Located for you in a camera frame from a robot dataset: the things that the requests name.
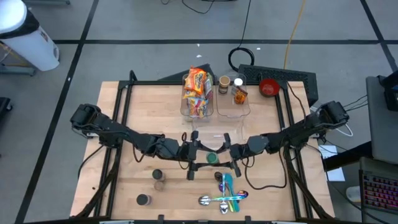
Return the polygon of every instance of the gray floor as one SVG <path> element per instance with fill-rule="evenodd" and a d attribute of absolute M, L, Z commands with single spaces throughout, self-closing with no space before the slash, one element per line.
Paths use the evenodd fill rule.
<path fill-rule="evenodd" d="M 70 6 L 29 4 L 49 36 L 78 40 L 93 0 L 72 0 Z M 209 2 L 186 0 L 198 10 Z M 385 39 L 398 39 L 394 0 L 367 0 Z M 247 0 L 216 2 L 206 15 L 184 7 L 181 1 L 168 5 L 159 1 L 99 0 L 87 39 L 240 39 Z M 288 39 L 300 1 L 252 0 L 247 39 Z M 376 40 L 360 1 L 308 0 L 295 39 Z M 2 123 L 0 134 L 0 223 L 13 223 L 43 145 L 65 77 L 77 45 L 59 45 L 62 60 L 55 70 L 34 77 L 0 76 L 0 96 L 10 97 L 14 110 Z M 80 103 L 96 103 L 101 82 L 127 79 L 133 69 L 140 80 L 156 80 L 186 70 L 190 65 L 209 63 L 216 75 L 231 73 L 227 61 L 236 44 L 100 45 L 83 47 L 75 76 L 53 137 L 42 175 L 26 216 L 26 222 L 67 218 L 77 183 L 76 173 L 86 141 L 70 129 L 69 118 Z M 282 68 L 285 45 L 247 44 L 256 65 Z M 389 45 L 395 58 L 398 46 Z M 249 63 L 244 54 L 234 64 Z M 391 68 L 377 45 L 292 45 L 288 69 L 317 74 L 319 101 L 349 103 L 365 95 L 365 77 L 388 75 Z M 368 111 L 350 113 L 354 137 L 335 131 L 328 139 L 351 148 L 370 140 Z M 344 167 L 346 182 L 340 190 L 358 184 L 358 165 Z M 331 189 L 336 216 L 360 221 L 360 213 Z"/>

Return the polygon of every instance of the white cable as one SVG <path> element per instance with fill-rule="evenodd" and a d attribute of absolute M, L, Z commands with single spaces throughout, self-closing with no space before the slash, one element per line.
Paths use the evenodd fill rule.
<path fill-rule="evenodd" d="M 316 108 L 316 107 L 314 107 L 314 106 L 311 106 L 311 107 L 310 107 L 310 110 L 312 110 L 312 111 L 314 111 L 314 112 L 316 112 L 317 109 L 318 109 L 318 108 Z M 348 131 L 349 131 L 349 134 L 343 132 L 342 130 L 340 130 L 340 129 L 338 129 L 338 128 L 336 128 L 336 130 L 337 130 L 338 132 L 340 132 L 341 134 L 344 134 L 345 136 L 353 137 L 353 136 L 354 136 L 354 132 L 351 130 L 351 128 L 349 128 L 348 124 L 346 124 L 346 127 L 347 127 L 347 129 L 348 129 Z"/>

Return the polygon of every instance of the wooden tabletop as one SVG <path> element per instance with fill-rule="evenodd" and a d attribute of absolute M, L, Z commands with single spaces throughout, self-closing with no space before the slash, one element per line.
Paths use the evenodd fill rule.
<path fill-rule="evenodd" d="M 306 114 L 309 114 L 309 107 L 302 82 L 290 82 L 295 94 L 301 99 Z M 114 102 L 116 99 L 118 82 L 103 82 L 99 93 L 97 105 L 102 113 L 112 116 Z M 202 143 L 216 144 L 218 135 L 225 131 L 232 132 L 233 143 L 244 143 L 249 136 L 261 133 L 280 131 L 277 116 L 275 99 L 264 98 L 258 92 L 258 86 L 247 86 L 250 114 L 243 120 L 242 128 L 239 121 L 231 121 L 231 124 L 220 125 L 216 110 L 207 123 L 195 123 L 199 130 L 199 139 Z M 119 122 L 124 107 L 123 94 Z M 303 112 L 299 101 L 289 93 L 294 113 L 294 120 L 303 119 Z M 287 113 L 281 92 L 282 107 L 286 126 Z M 127 126 L 140 133 L 164 133 L 167 138 L 178 139 L 181 144 L 181 135 L 192 132 L 192 122 L 187 121 L 181 115 L 181 86 L 166 85 L 134 85 L 130 101 Z M 309 145 L 318 147 L 315 140 L 310 140 Z M 89 156 L 99 147 L 98 139 L 88 141 L 85 157 Z M 316 198 L 318 203 L 334 216 L 330 194 L 323 171 L 322 161 L 319 152 L 305 147 L 301 151 L 307 185 L 309 191 Z M 102 150 L 90 159 L 81 170 L 80 179 L 76 188 L 76 194 L 72 205 L 71 215 L 76 215 L 88 203 L 98 188 L 98 183 L 103 167 L 105 150 Z M 228 161 L 229 153 L 220 154 L 220 162 Z M 205 162 L 205 152 L 198 151 L 197 162 Z M 123 152 L 119 168 L 118 182 L 113 205 L 112 219 L 133 219 L 133 220 L 156 220 L 158 215 L 165 215 L 166 220 L 244 220 L 250 215 L 252 220 L 294 220 L 294 210 L 290 195 L 289 182 L 284 189 L 269 188 L 265 190 L 253 190 L 244 178 L 244 166 L 238 163 L 242 176 L 236 178 L 234 172 L 228 168 L 204 167 L 195 172 L 195 180 L 186 179 L 186 170 L 182 170 L 178 162 L 163 161 L 158 158 L 145 157 L 141 163 L 137 163 L 132 155 L 132 146 L 128 142 L 123 144 Z M 155 180 L 152 178 L 154 169 L 162 170 L 166 175 L 165 188 L 163 192 L 154 189 Z M 211 203 L 204 207 L 198 204 L 198 197 L 202 195 L 221 196 L 218 190 L 218 183 L 214 179 L 214 172 L 230 172 L 234 177 L 234 189 L 246 190 L 249 197 L 239 203 L 241 211 L 232 213 L 229 211 L 222 215 L 218 203 Z M 277 154 L 264 152 L 256 156 L 254 167 L 248 169 L 248 178 L 251 183 L 260 187 L 263 185 L 283 185 L 284 171 Z M 297 187 L 300 200 L 300 210 L 305 217 L 305 209 L 302 194 Z M 153 202 L 149 206 L 140 206 L 136 203 L 139 194 L 149 194 Z M 104 200 L 101 214 L 105 214 L 108 191 L 104 193 Z"/>

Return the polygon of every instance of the white paper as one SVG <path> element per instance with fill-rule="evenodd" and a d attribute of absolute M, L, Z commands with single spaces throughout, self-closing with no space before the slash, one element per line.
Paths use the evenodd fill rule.
<path fill-rule="evenodd" d="M 331 156 L 336 155 L 337 148 L 336 148 L 336 146 L 319 146 L 319 151 L 321 151 L 321 153 L 322 153 L 322 158 L 327 159 Z M 328 171 L 327 175 L 328 175 L 330 181 L 346 181 L 344 178 L 343 169 L 341 167 L 331 170 L 331 171 Z"/>

